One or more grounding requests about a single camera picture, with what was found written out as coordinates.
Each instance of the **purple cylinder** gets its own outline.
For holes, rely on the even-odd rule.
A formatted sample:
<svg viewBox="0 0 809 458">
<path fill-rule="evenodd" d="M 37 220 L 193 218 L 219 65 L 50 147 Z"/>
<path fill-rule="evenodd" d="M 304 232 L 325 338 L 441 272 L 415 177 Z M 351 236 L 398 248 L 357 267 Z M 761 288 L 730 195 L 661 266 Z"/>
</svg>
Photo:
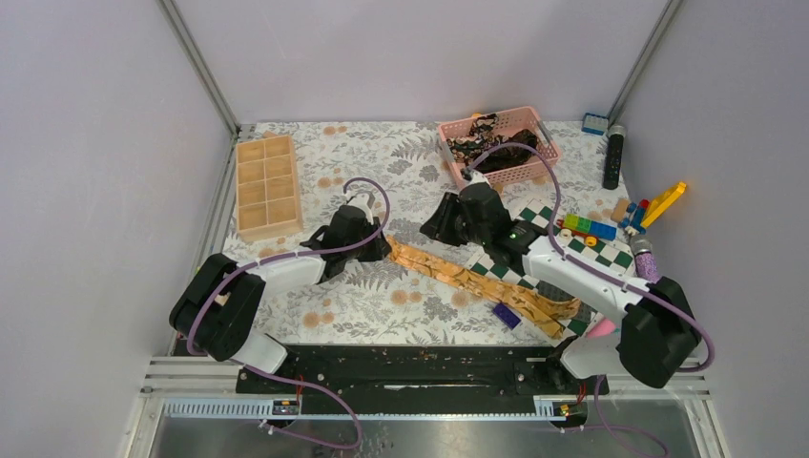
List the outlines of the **purple cylinder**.
<svg viewBox="0 0 809 458">
<path fill-rule="evenodd" d="M 634 270 L 637 276 L 651 282 L 660 280 L 649 239 L 644 235 L 634 236 L 630 239 L 630 248 L 634 255 Z"/>
<path fill-rule="evenodd" d="M 641 279 L 646 279 L 652 283 L 660 280 L 657 273 L 657 262 L 654 262 L 652 252 L 641 253 L 634 257 L 634 270 Z"/>
</svg>

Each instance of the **yellow lego brick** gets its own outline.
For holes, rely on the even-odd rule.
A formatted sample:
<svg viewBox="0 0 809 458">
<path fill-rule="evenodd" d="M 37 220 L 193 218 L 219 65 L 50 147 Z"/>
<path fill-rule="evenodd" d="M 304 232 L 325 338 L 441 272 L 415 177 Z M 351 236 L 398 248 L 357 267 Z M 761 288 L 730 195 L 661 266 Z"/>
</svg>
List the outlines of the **yellow lego brick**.
<svg viewBox="0 0 809 458">
<path fill-rule="evenodd" d="M 654 200 L 649 203 L 649 208 L 646 209 L 646 215 L 644 215 L 643 220 L 640 221 L 641 227 L 646 229 L 651 226 L 660 215 L 663 215 L 663 212 L 668 210 L 668 208 L 685 193 L 685 188 L 687 187 L 688 185 L 680 181 L 669 188 L 665 193 L 654 198 Z"/>
</svg>

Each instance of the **purple lego brick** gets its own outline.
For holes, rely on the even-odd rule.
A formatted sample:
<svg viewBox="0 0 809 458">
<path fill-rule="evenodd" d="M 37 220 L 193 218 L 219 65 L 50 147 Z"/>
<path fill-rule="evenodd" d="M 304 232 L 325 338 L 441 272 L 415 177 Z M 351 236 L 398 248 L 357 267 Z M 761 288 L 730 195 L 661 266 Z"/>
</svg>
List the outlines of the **purple lego brick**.
<svg viewBox="0 0 809 458">
<path fill-rule="evenodd" d="M 511 310 L 508 310 L 508 307 L 502 302 L 495 305 L 491 311 L 508 326 L 508 329 L 513 329 L 520 323 L 520 317 L 515 315 Z"/>
</svg>

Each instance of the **pink plastic basket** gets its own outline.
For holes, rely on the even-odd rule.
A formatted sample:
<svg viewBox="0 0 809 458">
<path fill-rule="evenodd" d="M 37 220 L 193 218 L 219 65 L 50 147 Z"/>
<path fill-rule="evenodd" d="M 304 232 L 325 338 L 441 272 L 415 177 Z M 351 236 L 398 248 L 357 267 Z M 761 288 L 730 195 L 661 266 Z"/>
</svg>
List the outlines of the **pink plastic basket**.
<svg viewBox="0 0 809 458">
<path fill-rule="evenodd" d="M 446 143 L 448 138 L 457 138 L 469 135 L 469 128 L 472 127 L 474 117 L 460 119 L 457 121 L 444 122 L 438 125 L 438 134 L 441 136 L 441 149 L 444 153 L 444 160 L 449 165 L 449 171 L 452 173 L 452 178 L 455 179 L 455 184 L 459 188 L 466 185 L 466 181 L 461 178 L 461 169 L 465 167 L 463 162 L 455 162 L 455 157 L 449 151 L 449 145 Z M 556 142 L 543 135 L 542 128 L 539 125 L 539 114 L 536 113 L 532 107 L 514 108 L 511 110 L 503 110 L 497 112 L 497 122 L 494 124 L 494 133 L 499 135 L 511 136 L 523 129 L 530 129 L 539 137 L 539 147 L 537 150 L 542 155 L 550 167 L 556 164 L 562 152 Z M 488 182 L 491 184 L 496 183 L 516 183 L 518 181 L 525 181 L 548 174 L 548 169 L 539 158 L 532 156 L 528 162 L 523 165 L 511 167 L 509 169 L 498 170 L 486 174 Z"/>
</svg>

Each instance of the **orange patterned ribbon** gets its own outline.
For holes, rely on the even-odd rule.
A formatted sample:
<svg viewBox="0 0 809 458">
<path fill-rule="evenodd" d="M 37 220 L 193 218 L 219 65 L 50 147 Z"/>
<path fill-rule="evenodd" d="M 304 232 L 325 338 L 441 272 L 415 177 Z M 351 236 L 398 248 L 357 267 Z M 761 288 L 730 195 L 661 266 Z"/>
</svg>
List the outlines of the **orange patterned ribbon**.
<svg viewBox="0 0 809 458">
<path fill-rule="evenodd" d="M 553 339 L 561 339 L 565 330 L 557 320 L 573 318 L 579 311 L 581 301 L 578 299 L 551 301 L 532 289 L 489 279 L 418 248 L 398 243 L 392 237 L 387 237 L 387 241 L 392 248 L 388 258 L 393 262 L 475 296 L 502 302 L 519 311 Z"/>
</svg>

